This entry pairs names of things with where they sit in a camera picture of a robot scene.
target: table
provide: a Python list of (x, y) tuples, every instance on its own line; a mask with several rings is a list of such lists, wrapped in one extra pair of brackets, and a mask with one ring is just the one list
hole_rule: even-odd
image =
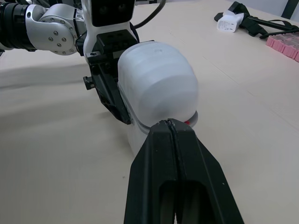
[[(221, 164), (244, 222), (297, 223), (299, 63), (244, 30), (217, 31), (213, 17), (230, 5), (169, 3), (138, 33), (178, 48), (192, 65), (194, 130)], [(155, 7), (137, 6), (132, 22)], [(133, 155), (125, 126), (86, 91), (88, 74), (77, 54), (13, 50), (0, 60), (1, 224), (123, 222)]]

